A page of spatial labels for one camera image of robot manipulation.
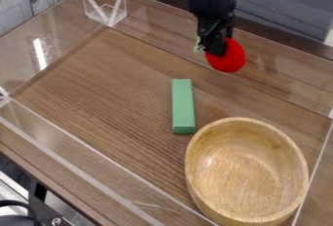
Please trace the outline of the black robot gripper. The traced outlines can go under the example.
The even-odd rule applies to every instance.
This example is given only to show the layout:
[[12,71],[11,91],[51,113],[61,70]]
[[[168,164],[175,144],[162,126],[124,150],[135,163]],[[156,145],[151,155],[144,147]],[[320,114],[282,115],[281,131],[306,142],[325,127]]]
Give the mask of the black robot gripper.
[[226,38],[233,38],[235,0],[187,0],[187,5],[198,21],[203,50],[210,55],[222,57]]

